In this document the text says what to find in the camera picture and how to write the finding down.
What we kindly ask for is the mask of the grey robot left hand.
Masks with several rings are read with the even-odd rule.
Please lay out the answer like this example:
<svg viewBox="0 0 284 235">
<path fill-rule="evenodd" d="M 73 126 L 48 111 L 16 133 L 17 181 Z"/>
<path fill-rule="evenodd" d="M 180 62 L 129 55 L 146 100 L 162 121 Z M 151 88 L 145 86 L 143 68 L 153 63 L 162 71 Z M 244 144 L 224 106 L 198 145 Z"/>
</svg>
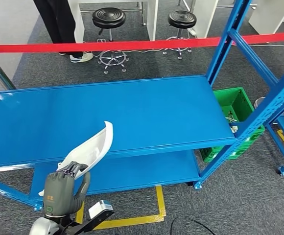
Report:
<svg viewBox="0 0 284 235">
<path fill-rule="evenodd" d="M 47 176 L 43 195 L 43 210 L 48 217 L 64 217 L 79 211 L 90 185 L 90 173 L 86 164 L 70 162 Z M 74 194 L 75 177 L 84 173 L 82 184 Z"/>
</svg>

